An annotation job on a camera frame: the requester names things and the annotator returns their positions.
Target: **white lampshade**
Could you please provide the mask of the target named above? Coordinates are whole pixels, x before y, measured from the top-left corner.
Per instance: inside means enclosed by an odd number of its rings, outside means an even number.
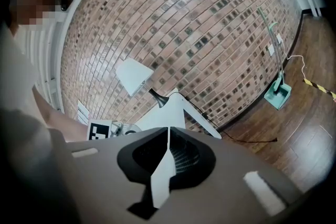
[[[133,96],[141,84],[152,74],[153,70],[128,58],[118,66],[117,76],[130,96]]]

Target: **hazard stripe tape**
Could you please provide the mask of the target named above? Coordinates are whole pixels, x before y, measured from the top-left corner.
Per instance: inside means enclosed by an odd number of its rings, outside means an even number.
[[[311,86],[315,87],[316,89],[319,89],[320,91],[322,91],[324,93],[327,93],[328,95],[331,95],[333,98],[336,98],[336,93],[333,93],[332,91],[327,90],[325,87],[317,85],[316,83],[311,82],[308,79],[304,79],[303,82],[308,84],[308,85],[311,85]]]

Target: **table lamp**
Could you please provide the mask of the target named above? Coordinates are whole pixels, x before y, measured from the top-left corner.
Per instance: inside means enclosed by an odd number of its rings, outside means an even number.
[[[169,97],[159,95],[145,84],[145,81],[154,73],[152,69],[134,59],[128,58],[118,66],[116,73],[130,96],[133,96],[141,86],[145,86],[157,100],[159,108],[162,108],[168,102]]]

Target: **floor plank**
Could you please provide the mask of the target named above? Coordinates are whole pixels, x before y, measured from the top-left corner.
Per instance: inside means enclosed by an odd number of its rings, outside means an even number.
[[[307,79],[336,91],[336,39],[327,20],[304,16],[293,55],[304,56]],[[301,68],[301,58],[289,60],[285,82],[292,92],[279,111],[262,99],[225,131],[240,140],[277,137],[276,143],[241,144],[307,191],[324,178],[333,162],[336,103],[329,95],[303,83]]]

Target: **black lamp base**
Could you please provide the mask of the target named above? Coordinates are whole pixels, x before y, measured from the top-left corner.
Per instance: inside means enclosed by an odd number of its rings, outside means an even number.
[[[157,103],[159,104],[159,108],[162,108],[165,104],[167,104],[169,97],[164,97],[162,95],[159,95],[156,91],[151,88],[149,90],[149,93],[157,100]]]

